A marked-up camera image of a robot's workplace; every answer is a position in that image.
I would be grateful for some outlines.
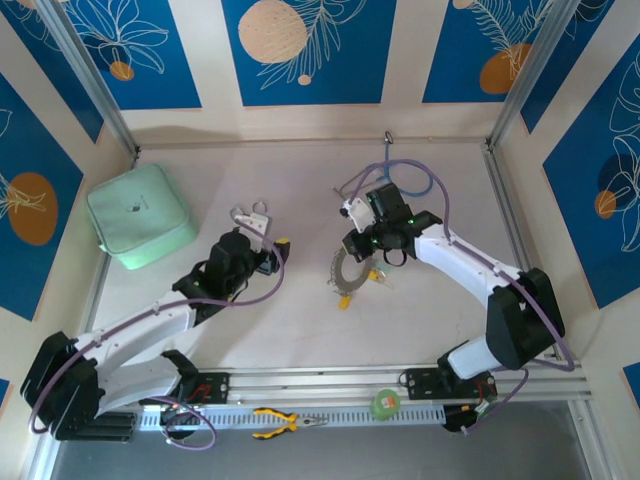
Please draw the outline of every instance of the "yellow-handled pliers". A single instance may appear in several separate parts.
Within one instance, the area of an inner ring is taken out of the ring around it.
[[[287,432],[296,432],[300,427],[318,427],[320,425],[326,425],[327,421],[323,418],[315,418],[315,417],[301,417],[297,413],[282,413],[278,410],[274,410],[273,408],[256,408],[253,413],[255,415],[273,415],[274,417],[278,417],[287,424],[283,427],[280,427],[277,430],[269,433],[254,433],[253,438],[257,438],[258,440],[270,440],[278,435],[282,435]]]

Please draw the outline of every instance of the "green tape roll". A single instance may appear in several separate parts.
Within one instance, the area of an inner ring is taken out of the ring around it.
[[[388,388],[378,392],[371,402],[371,415],[376,420],[388,420],[398,413],[398,410],[400,410],[400,397]]]

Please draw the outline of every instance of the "black bracket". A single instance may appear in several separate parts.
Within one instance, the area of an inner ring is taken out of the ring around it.
[[[229,396],[229,378],[225,372],[199,373],[196,388],[185,401],[189,405],[224,405]]]
[[[403,372],[401,385],[407,389],[409,400],[464,400],[479,398],[482,384],[495,385],[489,372],[483,372],[469,380],[458,382],[453,388],[442,380],[441,370],[434,368],[409,368]]]

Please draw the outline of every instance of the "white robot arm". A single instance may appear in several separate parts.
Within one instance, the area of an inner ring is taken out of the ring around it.
[[[254,240],[243,227],[225,233],[212,247],[209,259],[197,263],[154,304],[74,339],[62,332],[45,339],[20,393],[54,438],[126,440],[130,420],[110,412],[143,399],[170,396],[191,401],[199,395],[198,403],[224,403],[227,385],[219,376],[228,383],[228,375],[201,374],[177,350],[164,351],[149,361],[135,357],[173,335],[197,328],[235,301],[254,272],[277,272],[281,267],[278,256],[283,262],[288,258],[288,240],[275,243],[277,254]],[[215,304],[191,303],[190,299]],[[170,304],[179,305],[160,308]],[[52,377],[67,362],[60,379],[50,387]],[[221,402],[211,401],[214,397]]]
[[[443,389],[453,391],[456,385],[496,368],[519,369],[555,342],[508,279],[526,289],[564,336],[553,288],[544,272],[505,265],[457,238],[432,213],[414,215],[393,183],[367,193],[367,200],[347,201],[341,209],[356,226],[343,240],[349,254],[360,262],[377,250],[401,250],[405,260],[412,257],[451,277],[487,310],[486,334],[455,347],[438,361]]]

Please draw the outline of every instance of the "green pouch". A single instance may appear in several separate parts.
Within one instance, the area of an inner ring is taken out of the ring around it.
[[[100,248],[130,270],[198,236],[187,202],[160,165],[145,165],[99,185],[87,203]]]

